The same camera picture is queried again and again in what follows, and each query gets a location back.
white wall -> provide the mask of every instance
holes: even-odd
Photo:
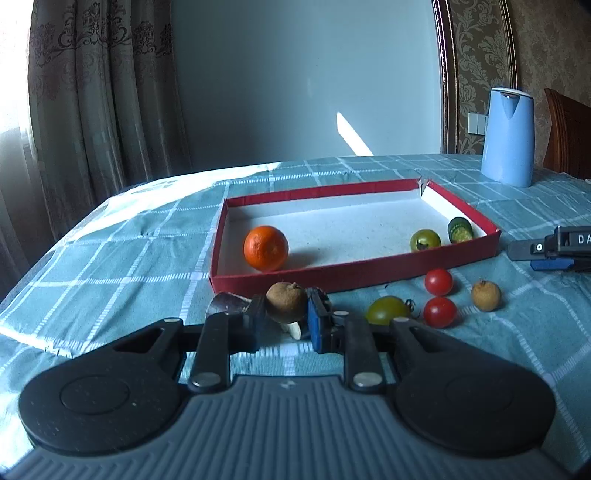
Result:
[[[201,169],[440,151],[431,0],[173,0],[178,87]]]

wall switch panel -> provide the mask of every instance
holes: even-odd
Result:
[[[486,119],[487,115],[478,115],[478,135],[486,134]]]
[[[478,133],[478,114],[468,112],[468,133],[469,134],[477,134]]]
[[[488,125],[488,115],[479,113],[468,113],[468,133],[474,135],[485,135]]]

electric kettle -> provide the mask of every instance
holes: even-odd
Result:
[[[529,187],[534,169],[534,99],[511,88],[491,90],[482,174],[515,187]]]

cardboard tray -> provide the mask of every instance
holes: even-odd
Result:
[[[475,238],[450,244],[447,224],[470,221]],[[281,230],[290,253],[282,270],[246,263],[243,242],[259,225]],[[440,248],[410,251],[410,238],[435,230]],[[452,268],[496,254],[501,231],[437,183],[421,179],[352,183],[226,199],[215,236],[210,282],[215,293],[252,297],[278,281],[327,293],[379,285]]]

red cherry tomato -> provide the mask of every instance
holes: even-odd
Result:
[[[431,270],[425,276],[425,288],[427,291],[437,297],[443,297],[452,291],[452,274],[443,268]]]
[[[434,328],[443,328],[454,321],[456,313],[456,304],[450,299],[435,297],[426,303],[423,316],[427,325]]]

